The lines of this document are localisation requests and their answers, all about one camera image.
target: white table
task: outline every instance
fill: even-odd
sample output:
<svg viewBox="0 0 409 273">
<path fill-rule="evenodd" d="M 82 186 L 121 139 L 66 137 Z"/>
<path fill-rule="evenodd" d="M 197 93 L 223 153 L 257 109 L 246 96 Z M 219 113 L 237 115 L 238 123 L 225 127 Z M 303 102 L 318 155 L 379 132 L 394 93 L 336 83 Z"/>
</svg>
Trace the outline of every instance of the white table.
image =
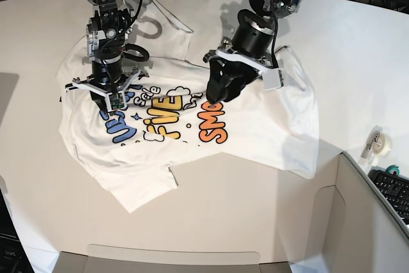
<svg viewBox="0 0 409 273">
<path fill-rule="evenodd" d="M 248 7 L 247 0 L 159 1 L 195 31 L 187 59 L 198 64 Z M 316 88 L 322 140 L 316 178 L 219 154 L 172 168 L 179 189 L 128 214 L 69 156 L 58 133 L 55 76 L 91 14 L 86 0 L 0 3 L 0 72 L 19 74 L 0 126 L 0 176 L 19 237 L 43 270 L 52 268 L 53 253 L 86 254 L 88 244 L 257 251 L 261 263 L 302 259 L 316 191 L 334 184 L 339 152 L 358 159 L 374 125 L 384 126 L 395 144 L 380 165 L 398 163 L 409 174 L 409 17 L 305 0 L 280 21 L 277 46 L 293 47 Z"/>
</svg>

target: keyboard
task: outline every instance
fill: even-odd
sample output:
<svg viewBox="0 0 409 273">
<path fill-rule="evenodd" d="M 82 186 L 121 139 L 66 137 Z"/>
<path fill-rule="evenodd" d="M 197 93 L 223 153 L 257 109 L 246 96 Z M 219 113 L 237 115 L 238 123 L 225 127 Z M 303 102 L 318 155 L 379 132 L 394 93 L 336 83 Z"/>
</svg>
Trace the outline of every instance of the keyboard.
<svg viewBox="0 0 409 273">
<path fill-rule="evenodd" d="M 372 169 L 368 176 L 397 214 L 409 219 L 409 180 L 378 169 Z"/>
</svg>

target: black keyboard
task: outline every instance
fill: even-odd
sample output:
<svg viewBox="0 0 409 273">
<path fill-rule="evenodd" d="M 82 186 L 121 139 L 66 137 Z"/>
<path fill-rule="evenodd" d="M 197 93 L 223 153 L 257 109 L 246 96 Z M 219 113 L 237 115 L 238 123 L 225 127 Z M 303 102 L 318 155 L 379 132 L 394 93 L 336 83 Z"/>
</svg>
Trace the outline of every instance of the black keyboard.
<svg viewBox="0 0 409 273">
<path fill-rule="evenodd" d="M 378 169 L 372 169 L 368 176 L 397 214 L 409 219 L 409 180 Z"/>
</svg>

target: white t-shirt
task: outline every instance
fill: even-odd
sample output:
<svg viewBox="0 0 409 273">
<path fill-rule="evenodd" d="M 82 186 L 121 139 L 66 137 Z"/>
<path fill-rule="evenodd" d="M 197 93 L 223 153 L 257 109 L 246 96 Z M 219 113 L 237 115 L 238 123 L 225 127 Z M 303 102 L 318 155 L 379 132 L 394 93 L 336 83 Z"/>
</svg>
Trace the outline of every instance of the white t-shirt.
<svg viewBox="0 0 409 273">
<path fill-rule="evenodd" d="M 278 53 L 285 87 L 264 91 L 261 80 L 228 103 L 205 98 L 209 69 L 151 58 L 149 77 L 135 81 L 128 109 L 103 115 L 89 92 L 65 93 L 73 76 L 86 78 L 86 41 L 72 49 L 58 73 L 60 133 L 72 157 L 129 212 L 177 188 L 169 166 L 224 152 L 292 171 L 315 173 L 318 108 L 313 87 L 290 48 Z"/>
</svg>

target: table surface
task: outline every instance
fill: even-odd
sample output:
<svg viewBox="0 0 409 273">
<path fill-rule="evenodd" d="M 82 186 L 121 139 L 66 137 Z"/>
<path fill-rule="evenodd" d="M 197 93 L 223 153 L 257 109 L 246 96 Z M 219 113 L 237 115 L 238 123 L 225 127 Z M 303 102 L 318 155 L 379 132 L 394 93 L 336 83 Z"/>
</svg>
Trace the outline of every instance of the table surface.
<svg viewBox="0 0 409 273">
<path fill-rule="evenodd" d="M 248 0 L 158 1 L 195 31 L 187 60 L 200 65 L 237 27 L 237 12 L 249 7 Z M 379 125 L 394 140 L 380 165 L 399 164 L 409 175 L 409 16 L 343 0 L 305 0 L 297 14 L 280 20 L 277 46 L 292 46 L 316 90 L 316 178 L 218 154 L 173 167 L 180 187 L 128 214 L 69 156 L 58 133 L 56 74 L 91 14 L 86 0 L 0 3 L 0 72 L 19 75 L 0 126 L 1 188 L 28 251 L 86 254 L 88 244 L 102 244 L 256 251 L 261 263 L 299 260 L 315 193 L 335 183 L 338 153 L 348 150 L 359 160 Z"/>
</svg>

